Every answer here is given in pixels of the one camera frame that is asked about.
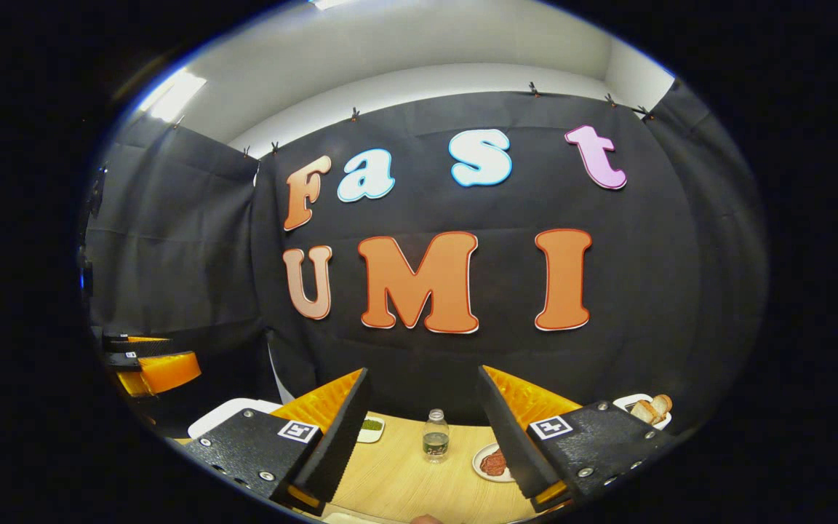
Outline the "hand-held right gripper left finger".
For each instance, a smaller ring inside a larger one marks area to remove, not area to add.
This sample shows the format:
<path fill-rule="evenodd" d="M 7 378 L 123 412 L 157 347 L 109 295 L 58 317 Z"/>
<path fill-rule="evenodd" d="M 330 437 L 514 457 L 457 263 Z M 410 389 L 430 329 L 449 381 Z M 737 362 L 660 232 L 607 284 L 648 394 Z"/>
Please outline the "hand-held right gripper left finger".
<path fill-rule="evenodd" d="M 239 409 L 183 451 L 256 499 L 321 515 L 345 474 L 369 401 L 369 372 L 360 368 L 272 413 Z"/>

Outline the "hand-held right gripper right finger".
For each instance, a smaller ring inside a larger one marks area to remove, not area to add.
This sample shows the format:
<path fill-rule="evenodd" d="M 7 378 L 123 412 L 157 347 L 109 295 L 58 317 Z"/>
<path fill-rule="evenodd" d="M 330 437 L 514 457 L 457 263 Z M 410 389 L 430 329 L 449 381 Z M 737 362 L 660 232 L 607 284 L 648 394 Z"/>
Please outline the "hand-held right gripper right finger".
<path fill-rule="evenodd" d="M 609 401 L 579 405 L 492 366 L 479 366 L 476 390 L 510 474 L 539 512 L 601 498 L 677 445 Z"/>

